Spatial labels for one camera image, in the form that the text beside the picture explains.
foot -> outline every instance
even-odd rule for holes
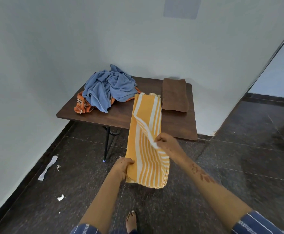
[[[127,233],[130,233],[134,229],[137,229],[137,217],[136,213],[133,210],[129,212],[126,217],[126,228],[127,228]]]

blue striped sleeve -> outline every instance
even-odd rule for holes
[[[232,228],[232,234],[284,234],[257,211],[247,213]]]
[[[71,234],[101,234],[101,232],[89,224],[80,224],[74,227]]]

debris on floor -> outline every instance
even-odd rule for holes
[[[64,195],[62,194],[61,197],[58,197],[58,201],[61,201],[62,199],[64,199]]]
[[[51,161],[49,162],[49,164],[46,166],[46,169],[43,171],[43,173],[38,177],[38,180],[39,181],[43,181],[44,180],[44,176],[48,170],[48,168],[50,168],[54,163],[55,161],[57,161],[58,159],[58,156],[53,156]]]

forearm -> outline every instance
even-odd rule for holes
[[[121,177],[111,171],[80,220],[80,224],[90,224],[96,227],[102,234],[108,232],[120,183]]]
[[[210,177],[200,166],[187,156],[181,156],[177,164],[187,173],[195,183],[202,196],[216,212],[223,225],[231,230],[232,227],[251,208]]]

hand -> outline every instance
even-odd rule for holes
[[[179,162],[180,159],[187,157],[178,141],[169,134],[160,133],[156,137],[155,142],[157,143],[157,146],[162,148],[165,153],[175,162]]]
[[[127,177],[127,167],[130,164],[134,164],[131,158],[120,157],[117,159],[110,172],[116,173],[121,180],[124,180]]]

